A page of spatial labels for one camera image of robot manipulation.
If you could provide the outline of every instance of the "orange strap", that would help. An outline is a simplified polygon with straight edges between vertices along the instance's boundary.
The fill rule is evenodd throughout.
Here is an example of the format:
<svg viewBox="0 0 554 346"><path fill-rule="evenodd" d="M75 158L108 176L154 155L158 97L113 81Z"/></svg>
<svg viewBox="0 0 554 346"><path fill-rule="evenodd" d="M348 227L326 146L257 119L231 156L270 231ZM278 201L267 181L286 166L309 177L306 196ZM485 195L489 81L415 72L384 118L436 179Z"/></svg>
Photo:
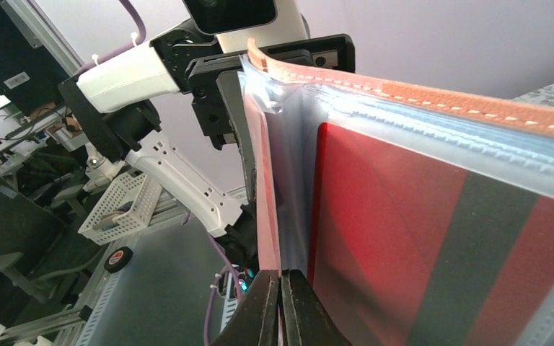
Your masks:
<svg viewBox="0 0 554 346"><path fill-rule="evenodd" d="M285 63L269 58L252 38L247 42L247 54L253 66L280 81L332 84L457 117L554 137L554 108Z"/></svg>

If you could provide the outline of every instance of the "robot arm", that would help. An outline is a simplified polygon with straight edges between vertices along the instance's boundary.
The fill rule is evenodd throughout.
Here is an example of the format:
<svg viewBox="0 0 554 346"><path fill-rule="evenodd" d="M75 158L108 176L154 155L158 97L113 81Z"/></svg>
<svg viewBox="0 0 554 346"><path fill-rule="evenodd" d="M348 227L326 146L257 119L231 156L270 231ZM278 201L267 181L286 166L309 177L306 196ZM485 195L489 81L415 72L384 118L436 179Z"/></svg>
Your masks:
<svg viewBox="0 0 554 346"><path fill-rule="evenodd" d="M271 11L264 11L268 17L260 18L270 24L244 22L244 27L239 27L237 16L241 11L237 6L241 5L229 4L224 12L219 7L226 1L187 0L186 6L196 22L188 20L65 81L60 88L67 105L101 154L111 161L125 159L157 179L214 237L224 236L227 227L237 222L242 214L241 202L211 186L179 155L160 132L158 115L146 100L166 93L191 92L185 72L194 58L243 50L249 37L264 45L307 38L294 0L277 0L274 5L273 0L256 2L258 6L275 7L272 16ZM223 13L223 20L208 21L206 17L211 17L212 11ZM198 27L214 31L211 34L220 33L207 35ZM151 144L142 146L141 139L147 136L151 140L144 143Z"/></svg>

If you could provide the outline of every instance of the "screw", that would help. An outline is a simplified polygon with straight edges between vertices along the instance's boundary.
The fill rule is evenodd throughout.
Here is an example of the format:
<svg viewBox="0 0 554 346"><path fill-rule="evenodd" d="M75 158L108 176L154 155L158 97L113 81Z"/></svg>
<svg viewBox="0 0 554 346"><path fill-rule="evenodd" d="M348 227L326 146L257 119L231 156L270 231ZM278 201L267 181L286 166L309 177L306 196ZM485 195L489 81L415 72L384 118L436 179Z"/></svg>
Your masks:
<svg viewBox="0 0 554 346"><path fill-rule="evenodd" d="M321 66L324 66L326 64L326 58L324 58L323 56L318 56L317 59L315 59L315 65L321 67Z"/></svg>
<svg viewBox="0 0 554 346"><path fill-rule="evenodd" d="M198 97L199 99L202 99L205 96L207 96L207 93L205 93L205 89L197 86L192 90L192 95L194 95L194 97Z"/></svg>

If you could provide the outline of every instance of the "chair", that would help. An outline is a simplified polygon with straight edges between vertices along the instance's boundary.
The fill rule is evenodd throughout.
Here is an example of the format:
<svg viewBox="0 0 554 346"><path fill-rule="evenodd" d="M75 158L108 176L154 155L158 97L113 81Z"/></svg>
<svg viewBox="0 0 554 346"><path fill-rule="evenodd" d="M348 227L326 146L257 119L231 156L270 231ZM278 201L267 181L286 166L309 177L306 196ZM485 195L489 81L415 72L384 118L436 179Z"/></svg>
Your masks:
<svg viewBox="0 0 554 346"><path fill-rule="evenodd" d="M45 303L54 279L85 270L101 248L0 178L0 272Z"/></svg>

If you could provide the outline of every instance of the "stitching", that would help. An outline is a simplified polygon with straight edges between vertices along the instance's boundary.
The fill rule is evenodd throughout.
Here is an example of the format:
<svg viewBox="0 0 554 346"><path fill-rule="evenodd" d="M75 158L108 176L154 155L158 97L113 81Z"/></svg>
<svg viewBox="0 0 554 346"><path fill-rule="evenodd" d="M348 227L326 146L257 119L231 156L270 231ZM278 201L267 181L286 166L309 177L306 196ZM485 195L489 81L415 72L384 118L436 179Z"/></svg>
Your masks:
<svg viewBox="0 0 554 346"><path fill-rule="evenodd" d="M283 74L284 75L289 74L289 76L299 77L300 79L315 79L316 81L325 81L327 83L342 84L346 87L354 87L356 89L363 89L363 90L368 91L368 92L373 92L373 93L378 94L378 95L383 96L383 97L391 97L393 99L401 99L401 100L409 102L409 103L419 103L419 100L417 100L417 99L412 99L412 98L406 98L405 99L404 97L398 96L398 95L393 95L392 96L390 94L384 93L381 89L372 89L370 86L362 86L361 84L353 84L352 85L352 83L350 83L348 81L339 81L339 80L332 80L330 78L304 76L304 75L301 75L301 74L289 73L287 70L283 70ZM430 101L421 101L421 104L422 105L432 105L433 103L430 102ZM455 111L462 111L463 110L461 107L457 107L457 106L449 107L449 106L444 105L442 103L437 103L437 104L435 104L435 106L439 107L439 108L448 107L449 109L455 110ZM489 118L494 119L494 120L498 120L498 118L500 118L496 114L483 113L479 110L467 110L466 112L468 112L470 114L482 115L483 117L489 117ZM528 125L528 126L533 126L533 125L545 126L544 124L539 123L537 121L531 121L531 120L523 121L523 120L520 120L516 117L504 117L503 119L506 120L506 121L509 121L509 122L523 122L524 125ZM546 127L554 130L554 124L546 125Z"/></svg>

